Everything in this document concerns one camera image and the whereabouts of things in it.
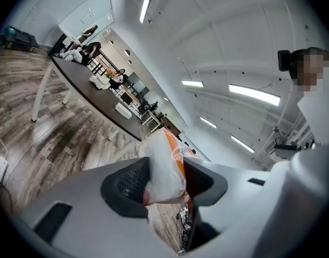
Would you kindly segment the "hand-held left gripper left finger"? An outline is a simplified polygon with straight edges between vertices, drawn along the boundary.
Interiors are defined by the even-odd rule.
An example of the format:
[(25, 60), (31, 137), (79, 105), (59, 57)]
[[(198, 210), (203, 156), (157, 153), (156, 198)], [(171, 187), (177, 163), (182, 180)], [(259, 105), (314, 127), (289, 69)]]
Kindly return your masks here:
[(151, 230), (143, 204), (149, 159), (81, 171), (19, 215), (19, 233), (44, 257), (175, 257)]

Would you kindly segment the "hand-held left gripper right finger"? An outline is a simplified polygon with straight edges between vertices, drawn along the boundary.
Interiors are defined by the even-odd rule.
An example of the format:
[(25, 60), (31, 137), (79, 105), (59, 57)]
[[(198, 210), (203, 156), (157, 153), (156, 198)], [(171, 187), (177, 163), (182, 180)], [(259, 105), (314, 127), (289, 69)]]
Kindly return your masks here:
[(272, 212), (270, 173), (184, 159), (191, 254), (254, 254)]

